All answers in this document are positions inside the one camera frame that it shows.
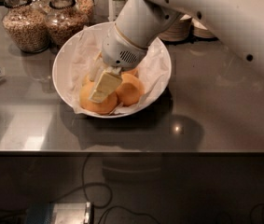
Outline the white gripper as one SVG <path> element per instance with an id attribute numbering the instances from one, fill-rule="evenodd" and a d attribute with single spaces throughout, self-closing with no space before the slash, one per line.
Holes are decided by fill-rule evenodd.
<path id="1" fill-rule="evenodd" d="M 90 67 L 89 80 L 94 85 L 89 99 L 102 103 L 122 83 L 121 68 L 135 68 L 146 54 L 147 49 L 138 48 L 113 24 L 103 40 L 102 53 L 96 56 Z"/>

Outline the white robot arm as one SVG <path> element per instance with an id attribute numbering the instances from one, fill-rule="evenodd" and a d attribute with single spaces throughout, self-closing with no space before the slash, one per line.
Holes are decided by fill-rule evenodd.
<path id="1" fill-rule="evenodd" d="M 93 102 L 119 86 L 122 71 L 135 68 L 158 34 L 188 14 L 264 77 L 264 0 L 127 0 L 91 69 Z"/>

